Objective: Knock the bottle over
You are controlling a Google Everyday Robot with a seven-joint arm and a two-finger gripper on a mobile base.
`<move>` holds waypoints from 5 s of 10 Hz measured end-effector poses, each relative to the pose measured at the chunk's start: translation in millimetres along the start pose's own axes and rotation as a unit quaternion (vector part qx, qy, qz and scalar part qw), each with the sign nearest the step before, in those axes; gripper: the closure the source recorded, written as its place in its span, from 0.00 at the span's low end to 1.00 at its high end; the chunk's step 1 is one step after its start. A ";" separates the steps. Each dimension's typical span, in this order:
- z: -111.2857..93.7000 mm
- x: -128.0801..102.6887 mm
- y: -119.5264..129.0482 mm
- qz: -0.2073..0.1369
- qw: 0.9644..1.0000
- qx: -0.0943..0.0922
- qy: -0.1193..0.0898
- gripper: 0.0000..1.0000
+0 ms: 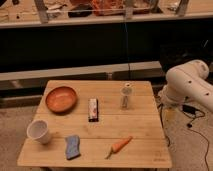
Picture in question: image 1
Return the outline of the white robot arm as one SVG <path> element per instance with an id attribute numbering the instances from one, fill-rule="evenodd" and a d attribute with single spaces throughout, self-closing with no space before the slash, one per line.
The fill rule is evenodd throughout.
<path id="1" fill-rule="evenodd" d="M 182 105 L 186 97 L 213 112 L 213 85 L 206 81 L 209 67 L 202 60 L 192 60 L 170 68 L 167 84 L 159 92 L 161 102 L 167 107 Z"/>

